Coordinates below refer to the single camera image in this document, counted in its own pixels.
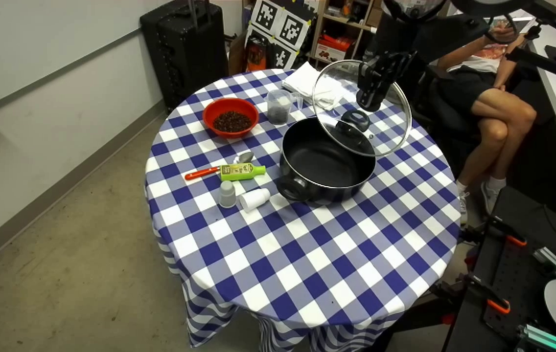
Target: round table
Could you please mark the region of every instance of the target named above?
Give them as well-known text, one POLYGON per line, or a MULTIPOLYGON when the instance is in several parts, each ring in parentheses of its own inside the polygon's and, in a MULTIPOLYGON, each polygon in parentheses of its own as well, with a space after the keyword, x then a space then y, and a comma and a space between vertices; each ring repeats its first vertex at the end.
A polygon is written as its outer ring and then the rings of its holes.
MULTIPOLYGON (((413 121, 407 142, 378 160, 360 191, 333 207, 288 203, 274 185, 288 125, 264 117, 264 95, 286 70, 217 80, 163 123, 145 166, 145 195, 165 260, 182 277, 190 342, 200 346, 235 308, 261 318, 263 349, 358 349, 409 308, 447 267, 460 232, 458 195, 447 158, 413 121), (247 97, 261 123, 241 140, 210 134, 202 109, 223 95, 247 97), (216 203, 219 175, 184 173, 229 164, 253 150, 266 175, 237 191, 270 189, 255 211, 216 203)), ((294 119, 311 117, 304 107, 294 119)))

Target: floor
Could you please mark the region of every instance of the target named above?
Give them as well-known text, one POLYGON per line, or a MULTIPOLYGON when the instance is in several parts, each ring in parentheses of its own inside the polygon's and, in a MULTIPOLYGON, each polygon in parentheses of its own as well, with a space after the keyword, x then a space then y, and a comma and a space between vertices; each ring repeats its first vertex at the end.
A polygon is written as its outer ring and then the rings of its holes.
MULTIPOLYGON (((143 166, 161 123, 149 123, 0 250, 0 352, 190 349, 180 285, 143 199, 143 166)), ((409 330, 388 349, 441 349, 445 336, 447 326, 409 330)), ((253 352, 257 324, 241 312, 198 349, 253 352)))

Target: small bowl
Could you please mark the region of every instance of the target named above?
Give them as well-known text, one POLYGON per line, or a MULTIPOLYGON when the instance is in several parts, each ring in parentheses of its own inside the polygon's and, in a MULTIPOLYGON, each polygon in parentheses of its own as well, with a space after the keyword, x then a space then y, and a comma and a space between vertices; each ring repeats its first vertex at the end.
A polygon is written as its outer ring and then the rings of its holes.
POLYGON ((243 134, 251 132, 255 125, 259 123, 259 109, 247 99, 221 97, 221 99, 212 101, 208 107, 204 107, 202 119, 204 119, 204 127, 216 132, 217 136, 241 138, 243 134), (239 113, 247 117, 249 125, 243 128, 235 128, 235 130, 219 128, 219 123, 216 121, 223 113, 239 113))

